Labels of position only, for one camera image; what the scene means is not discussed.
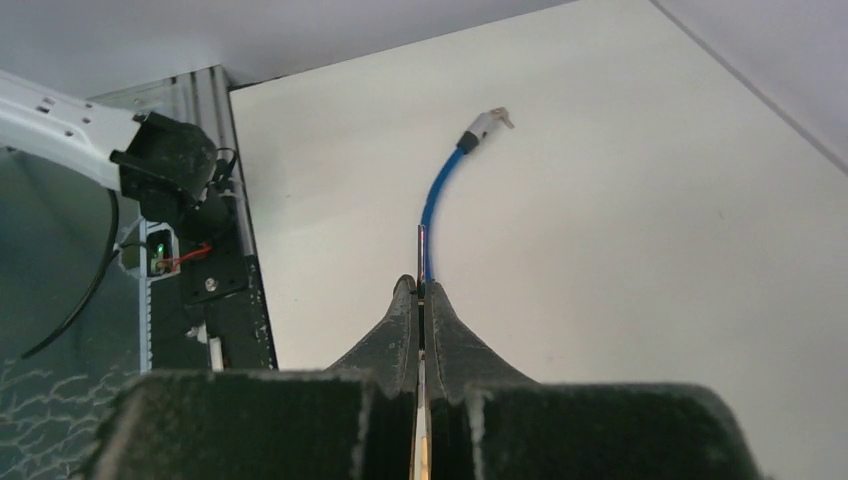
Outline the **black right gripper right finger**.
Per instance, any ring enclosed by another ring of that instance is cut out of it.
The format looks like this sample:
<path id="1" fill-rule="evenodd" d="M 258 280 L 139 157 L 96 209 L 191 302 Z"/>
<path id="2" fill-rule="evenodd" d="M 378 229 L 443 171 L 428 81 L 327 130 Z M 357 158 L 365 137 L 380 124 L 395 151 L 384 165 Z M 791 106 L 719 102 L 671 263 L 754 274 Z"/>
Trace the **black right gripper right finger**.
<path id="1" fill-rule="evenodd" d="M 733 413 L 691 383 L 537 382 L 423 296 L 434 479 L 758 479 Z"/>

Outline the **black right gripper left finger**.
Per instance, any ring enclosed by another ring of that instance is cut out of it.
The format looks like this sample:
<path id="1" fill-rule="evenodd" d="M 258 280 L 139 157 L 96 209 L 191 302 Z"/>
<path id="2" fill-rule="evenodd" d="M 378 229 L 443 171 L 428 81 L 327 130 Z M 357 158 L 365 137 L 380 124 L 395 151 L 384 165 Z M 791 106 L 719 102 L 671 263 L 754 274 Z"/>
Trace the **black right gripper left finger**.
<path id="1" fill-rule="evenodd" d="M 330 367 L 156 370 L 122 390 L 86 479 L 409 479 L 418 382 L 417 285 Z"/>

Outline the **small brass padlock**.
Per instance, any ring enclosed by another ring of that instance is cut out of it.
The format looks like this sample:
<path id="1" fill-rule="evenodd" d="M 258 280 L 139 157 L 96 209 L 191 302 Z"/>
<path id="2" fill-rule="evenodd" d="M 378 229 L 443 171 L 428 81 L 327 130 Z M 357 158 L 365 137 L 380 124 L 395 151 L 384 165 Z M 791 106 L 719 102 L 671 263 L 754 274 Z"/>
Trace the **small brass padlock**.
<path id="1" fill-rule="evenodd" d="M 417 295 L 419 299 L 425 297 L 427 278 L 427 230 L 424 224 L 417 228 Z"/>

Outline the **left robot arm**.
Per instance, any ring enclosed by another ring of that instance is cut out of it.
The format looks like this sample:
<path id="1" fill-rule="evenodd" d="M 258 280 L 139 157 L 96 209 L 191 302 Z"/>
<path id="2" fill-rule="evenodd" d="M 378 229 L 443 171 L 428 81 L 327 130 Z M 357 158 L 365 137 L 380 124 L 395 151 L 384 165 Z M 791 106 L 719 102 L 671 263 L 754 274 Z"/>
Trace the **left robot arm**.
<path id="1" fill-rule="evenodd" d="M 177 225 L 211 202 L 216 147 L 201 128 L 1 74 L 1 143 L 74 170 Z"/>

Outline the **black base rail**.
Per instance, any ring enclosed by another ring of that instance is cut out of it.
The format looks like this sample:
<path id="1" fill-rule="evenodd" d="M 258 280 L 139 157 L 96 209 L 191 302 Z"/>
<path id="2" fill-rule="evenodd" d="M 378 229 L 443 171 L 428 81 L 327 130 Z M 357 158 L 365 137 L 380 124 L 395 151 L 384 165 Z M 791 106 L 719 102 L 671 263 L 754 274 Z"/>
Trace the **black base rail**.
<path id="1" fill-rule="evenodd" d="M 235 221 L 206 253 L 147 221 L 151 369 L 277 366 L 248 203 L 225 198 Z"/>

